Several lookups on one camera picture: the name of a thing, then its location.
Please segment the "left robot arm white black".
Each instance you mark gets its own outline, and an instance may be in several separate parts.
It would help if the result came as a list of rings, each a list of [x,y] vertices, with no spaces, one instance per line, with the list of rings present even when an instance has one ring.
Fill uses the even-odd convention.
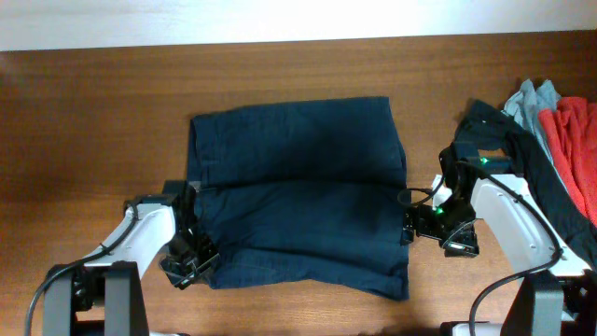
[[[45,335],[151,334],[141,280],[153,260],[179,289],[205,282],[219,260],[193,203],[175,194],[125,202],[122,221],[91,253],[49,270],[27,309],[25,334],[40,301]]]

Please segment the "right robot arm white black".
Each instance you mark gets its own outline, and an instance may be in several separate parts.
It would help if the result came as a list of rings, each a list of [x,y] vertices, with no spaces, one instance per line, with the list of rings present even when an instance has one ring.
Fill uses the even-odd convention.
[[[483,220],[513,274],[484,288],[467,320],[444,322],[443,335],[593,335],[596,272],[551,226],[508,158],[439,158],[442,176],[424,199],[406,206],[402,245],[438,242],[448,257],[479,254],[474,224]],[[479,322],[481,302],[499,287],[520,287],[502,323]]]

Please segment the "navy blue shorts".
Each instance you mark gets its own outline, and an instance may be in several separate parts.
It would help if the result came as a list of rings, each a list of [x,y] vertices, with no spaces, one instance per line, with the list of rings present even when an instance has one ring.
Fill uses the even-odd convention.
[[[252,105],[194,117],[187,179],[219,252],[213,289],[314,280],[409,295],[407,158],[386,97]]]

